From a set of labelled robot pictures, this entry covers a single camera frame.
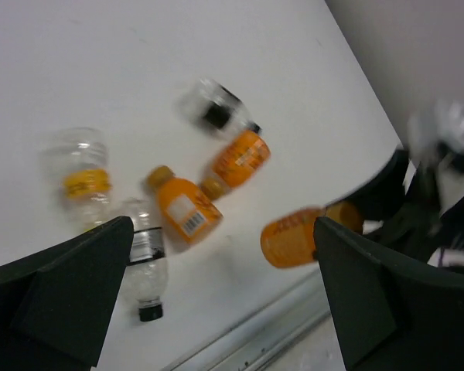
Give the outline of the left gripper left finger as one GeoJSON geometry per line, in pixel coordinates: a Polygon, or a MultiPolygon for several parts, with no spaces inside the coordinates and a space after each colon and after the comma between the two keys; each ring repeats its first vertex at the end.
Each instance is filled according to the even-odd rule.
{"type": "Polygon", "coordinates": [[[97,366],[133,233],[119,216],[0,267],[0,370],[97,366]]]}

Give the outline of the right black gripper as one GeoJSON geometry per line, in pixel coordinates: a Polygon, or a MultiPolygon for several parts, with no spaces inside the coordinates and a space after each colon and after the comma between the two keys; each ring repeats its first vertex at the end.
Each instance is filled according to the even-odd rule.
{"type": "Polygon", "coordinates": [[[420,168],[405,198],[409,151],[398,148],[373,178],[326,206],[324,216],[422,263],[464,274],[464,196],[442,211],[438,172],[420,168]]]}

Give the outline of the orange juice bottle front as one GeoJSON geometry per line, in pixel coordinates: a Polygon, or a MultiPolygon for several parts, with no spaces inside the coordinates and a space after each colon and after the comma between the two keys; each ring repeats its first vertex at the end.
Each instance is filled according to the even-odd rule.
{"type": "Polygon", "coordinates": [[[363,232],[362,214],[347,201],[296,210],[269,223],[262,230],[260,245],[267,262],[279,269],[315,262],[314,224],[324,216],[356,233],[363,232]]]}

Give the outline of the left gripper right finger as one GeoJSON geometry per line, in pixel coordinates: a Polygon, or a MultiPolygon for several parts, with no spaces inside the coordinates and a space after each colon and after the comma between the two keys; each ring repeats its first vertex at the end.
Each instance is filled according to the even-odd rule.
{"type": "Polygon", "coordinates": [[[464,370],[464,274],[430,266],[329,218],[316,256],[348,370],[464,370]]]}

